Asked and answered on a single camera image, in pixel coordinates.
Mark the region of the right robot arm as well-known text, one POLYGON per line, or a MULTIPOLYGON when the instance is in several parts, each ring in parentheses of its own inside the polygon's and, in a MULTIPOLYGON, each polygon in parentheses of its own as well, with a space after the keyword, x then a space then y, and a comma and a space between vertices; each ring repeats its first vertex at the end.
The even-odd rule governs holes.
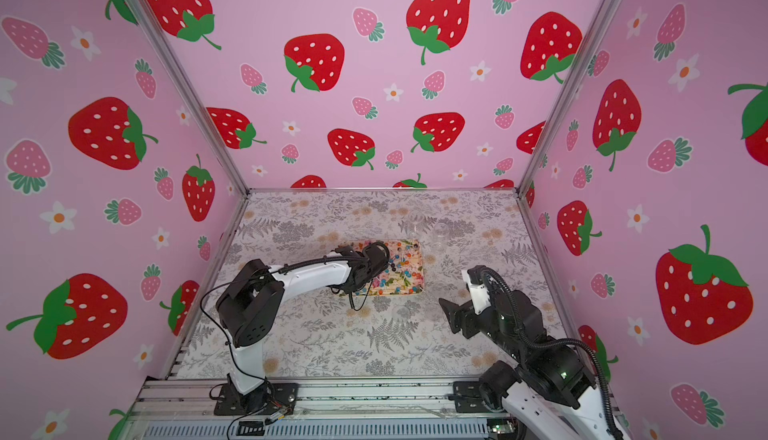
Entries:
POLYGON ((497 361, 480 376, 486 409, 511 415, 539 439, 628 438, 607 371, 588 343, 549 335, 539 308, 490 267, 466 269, 462 278, 469 301, 439 301, 451 332, 482 335, 516 362, 497 361))

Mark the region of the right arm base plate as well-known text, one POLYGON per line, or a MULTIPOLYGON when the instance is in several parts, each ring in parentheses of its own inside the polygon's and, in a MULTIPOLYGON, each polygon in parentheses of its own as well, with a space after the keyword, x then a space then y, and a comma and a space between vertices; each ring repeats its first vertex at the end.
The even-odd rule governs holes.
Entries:
POLYGON ((503 402, 509 396, 509 390, 501 389, 501 384, 482 383, 480 381, 456 381, 452 395, 455 410, 458 413, 507 413, 503 402))

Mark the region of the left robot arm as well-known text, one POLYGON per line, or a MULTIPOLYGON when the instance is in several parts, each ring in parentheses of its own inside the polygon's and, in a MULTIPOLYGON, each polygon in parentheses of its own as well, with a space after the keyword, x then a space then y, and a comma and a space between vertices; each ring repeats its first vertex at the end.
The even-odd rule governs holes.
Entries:
POLYGON ((225 334, 233 370, 228 387, 238 398, 267 401, 269 383, 263 368, 263 343, 281 309, 294 298, 329 289, 353 303, 389 267, 390 252, 382 241, 360 250, 339 247, 315 259, 283 266, 248 262, 215 303, 216 321, 225 334))

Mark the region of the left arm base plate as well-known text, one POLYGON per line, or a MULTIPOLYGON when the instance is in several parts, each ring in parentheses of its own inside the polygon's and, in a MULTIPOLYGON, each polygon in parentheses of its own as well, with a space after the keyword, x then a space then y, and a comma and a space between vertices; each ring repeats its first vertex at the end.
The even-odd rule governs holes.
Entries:
POLYGON ((298 397, 297 383, 262 384, 242 394, 232 382, 221 387, 214 406, 215 416, 292 414, 298 397))

